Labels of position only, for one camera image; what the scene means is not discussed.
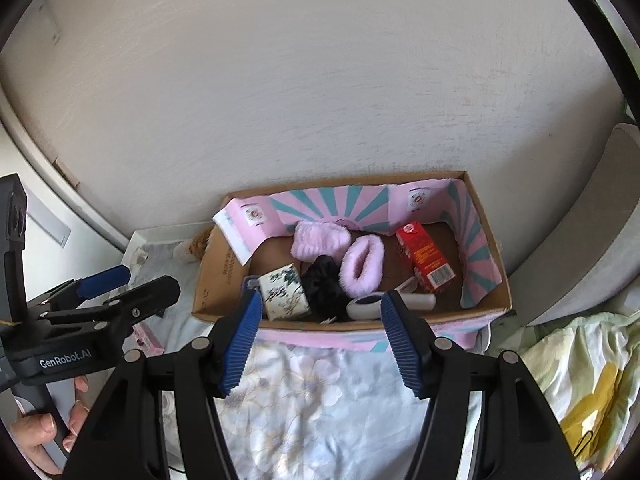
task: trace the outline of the cardboard box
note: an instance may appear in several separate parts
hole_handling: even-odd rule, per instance
[[[404,184],[406,182],[429,178],[458,178],[464,181],[474,205],[478,210],[480,223],[486,234],[490,252],[502,276],[502,283],[489,292],[477,306],[466,310],[462,309],[460,307],[460,297],[462,294],[463,269],[458,255],[458,245],[453,232],[449,226],[443,222],[426,224],[424,228],[451,264],[453,271],[456,273],[456,277],[453,279],[449,288],[438,296],[435,309],[425,314],[424,318],[433,324],[479,318],[482,320],[482,325],[484,325],[488,322],[487,320],[495,319],[495,317],[511,309],[511,293],[504,271],[502,257],[498,251],[494,236],[489,227],[484,210],[482,209],[482,205],[476,195],[476,191],[465,171],[405,173],[296,182],[282,186],[233,192],[226,197],[223,206],[233,198],[248,198],[258,194],[271,194],[290,189],[346,186],[349,184],[364,186]],[[401,254],[398,250],[396,238],[394,236],[388,236],[382,237],[382,239],[385,244],[385,261],[383,264],[383,279],[380,284],[380,290],[391,290],[411,277],[413,273],[410,266],[401,261]],[[289,253],[292,242],[292,237],[269,238],[265,240],[254,253],[251,260],[243,267],[236,259],[222,231],[217,227],[213,229],[209,249],[200,266],[200,275],[194,294],[193,315],[204,321],[211,322],[231,312],[240,297],[242,279],[249,274],[265,274],[266,272],[291,263],[296,264],[296,267],[300,269],[300,262],[294,261]],[[331,325],[322,325],[319,321],[320,320],[312,319],[273,322],[263,320],[260,326],[262,328],[276,328],[280,330],[309,330],[321,332],[382,329],[382,322],[379,320],[351,321],[333,323]]]

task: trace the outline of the pink fuzzy scrunchie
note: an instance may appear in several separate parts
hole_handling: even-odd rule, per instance
[[[376,235],[358,238],[347,250],[340,267],[340,286],[351,298],[372,293],[382,281],[385,246]]]
[[[318,256],[327,254],[340,264],[351,245],[351,233],[346,227],[328,222],[298,222],[293,235],[291,256],[312,264]]]

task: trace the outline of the small floral box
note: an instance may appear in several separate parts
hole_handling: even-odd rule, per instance
[[[280,267],[258,280],[269,321],[294,319],[310,313],[295,266]]]

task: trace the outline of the white wall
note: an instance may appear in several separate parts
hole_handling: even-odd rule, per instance
[[[513,269],[620,110],[565,0],[46,1],[2,52],[3,85],[126,234],[210,218],[232,189],[455,168]]]

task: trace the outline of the metal screw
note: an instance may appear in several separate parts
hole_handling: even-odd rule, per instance
[[[124,354],[124,360],[127,363],[135,363],[141,357],[142,352],[140,350],[129,350],[126,354]]]
[[[191,347],[195,350],[204,350],[209,346],[209,338],[208,337],[197,337],[193,341],[191,341]]]
[[[453,346],[451,339],[447,339],[446,337],[437,338],[433,344],[440,350],[449,350]]]
[[[504,354],[502,354],[502,358],[511,365],[516,364],[520,360],[518,354],[516,354],[516,352],[512,352],[511,350],[507,350]]]

